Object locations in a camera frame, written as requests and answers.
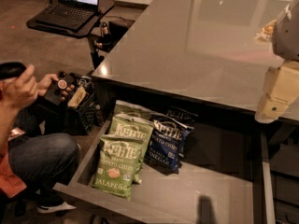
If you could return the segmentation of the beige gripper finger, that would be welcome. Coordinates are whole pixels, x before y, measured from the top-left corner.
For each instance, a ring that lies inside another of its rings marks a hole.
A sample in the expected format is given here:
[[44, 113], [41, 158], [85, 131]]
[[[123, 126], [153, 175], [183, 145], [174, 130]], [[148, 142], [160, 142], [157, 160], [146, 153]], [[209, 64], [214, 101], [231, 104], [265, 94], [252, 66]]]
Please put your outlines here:
[[264, 78], [263, 95], [257, 105], [255, 120], [278, 120], [299, 97], [299, 62], [285, 60], [280, 67], [270, 67]]

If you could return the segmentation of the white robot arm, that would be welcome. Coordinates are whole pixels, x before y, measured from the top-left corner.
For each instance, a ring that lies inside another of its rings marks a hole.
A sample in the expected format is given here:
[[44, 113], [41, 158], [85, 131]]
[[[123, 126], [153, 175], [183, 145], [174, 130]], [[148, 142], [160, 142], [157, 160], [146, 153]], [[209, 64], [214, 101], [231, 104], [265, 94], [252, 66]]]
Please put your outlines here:
[[254, 36], [258, 44], [271, 43], [280, 67], [269, 67], [255, 119], [270, 123], [281, 117], [299, 96], [299, 0], [291, 0]]

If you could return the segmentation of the person's right hand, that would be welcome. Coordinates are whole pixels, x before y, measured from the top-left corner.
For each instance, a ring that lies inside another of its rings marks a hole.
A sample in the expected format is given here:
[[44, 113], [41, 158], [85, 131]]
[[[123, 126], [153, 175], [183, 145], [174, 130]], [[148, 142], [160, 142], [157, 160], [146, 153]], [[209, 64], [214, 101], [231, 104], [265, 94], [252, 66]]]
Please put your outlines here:
[[38, 96], [35, 67], [29, 65], [19, 76], [3, 81], [1, 106], [22, 110], [32, 104]]

